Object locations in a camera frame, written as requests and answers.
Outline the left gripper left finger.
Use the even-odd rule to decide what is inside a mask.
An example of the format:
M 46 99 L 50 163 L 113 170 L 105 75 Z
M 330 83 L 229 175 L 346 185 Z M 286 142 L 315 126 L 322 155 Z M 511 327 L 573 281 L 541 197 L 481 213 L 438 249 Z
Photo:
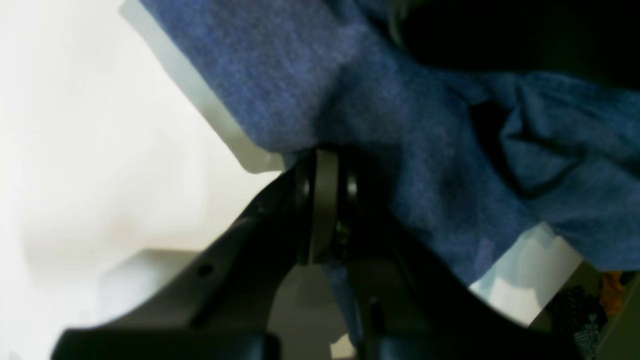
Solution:
M 310 263 L 316 156 L 268 184 L 230 228 L 130 312 L 70 328 L 53 360 L 279 360 L 267 325 L 295 265 Z

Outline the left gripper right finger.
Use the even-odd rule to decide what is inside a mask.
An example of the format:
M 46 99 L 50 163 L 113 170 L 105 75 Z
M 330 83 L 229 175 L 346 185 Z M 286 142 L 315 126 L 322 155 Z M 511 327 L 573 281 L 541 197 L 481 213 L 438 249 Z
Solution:
M 525 328 L 457 280 L 327 149 L 311 153 L 310 262 L 352 290 L 360 360 L 579 360 L 572 340 Z

